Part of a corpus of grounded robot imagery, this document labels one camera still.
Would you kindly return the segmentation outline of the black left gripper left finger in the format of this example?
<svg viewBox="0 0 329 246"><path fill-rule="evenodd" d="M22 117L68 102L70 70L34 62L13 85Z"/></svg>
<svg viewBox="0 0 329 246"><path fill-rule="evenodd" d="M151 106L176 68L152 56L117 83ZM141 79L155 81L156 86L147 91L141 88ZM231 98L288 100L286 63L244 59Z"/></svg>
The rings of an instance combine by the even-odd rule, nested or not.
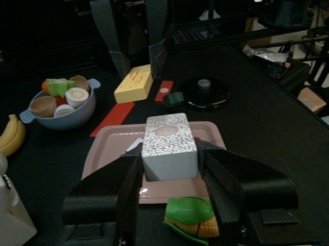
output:
<svg viewBox="0 0 329 246"><path fill-rule="evenodd" d="M89 174L62 203L61 246L135 246L141 145Z"/></svg>

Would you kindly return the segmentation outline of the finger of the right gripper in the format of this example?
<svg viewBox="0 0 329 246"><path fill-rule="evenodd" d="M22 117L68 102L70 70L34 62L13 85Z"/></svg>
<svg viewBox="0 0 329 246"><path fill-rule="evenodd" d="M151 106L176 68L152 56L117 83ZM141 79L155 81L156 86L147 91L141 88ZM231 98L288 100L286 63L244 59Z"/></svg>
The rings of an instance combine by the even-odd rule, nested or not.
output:
<svg viewBox="0 0 329 246"><path fill-rule="evenodd" d="M115 14L113 0L89 0L93 22L108 48L120 78L129 72L129 60L124 52L124 41L117 29L117 15Z"/></svg>
<svg viewBox="0 0 329 246"><path fill-rule="evenodd" d="M148 21L148 62L151 76L157 78L165 60L167 0L145 0Z"/></svg>

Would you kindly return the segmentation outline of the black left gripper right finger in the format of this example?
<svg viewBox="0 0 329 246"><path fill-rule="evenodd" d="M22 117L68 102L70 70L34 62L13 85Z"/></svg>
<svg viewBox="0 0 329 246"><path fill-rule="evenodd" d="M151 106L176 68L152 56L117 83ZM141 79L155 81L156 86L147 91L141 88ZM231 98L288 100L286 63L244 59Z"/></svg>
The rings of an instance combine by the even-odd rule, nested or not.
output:
<svg viewBox="0 0 329 246"><path fill-rule="evenodd" d="M211 246L309 246L319 243L298 213L291 179L207 141L196 141L219 236Z"/></svg>

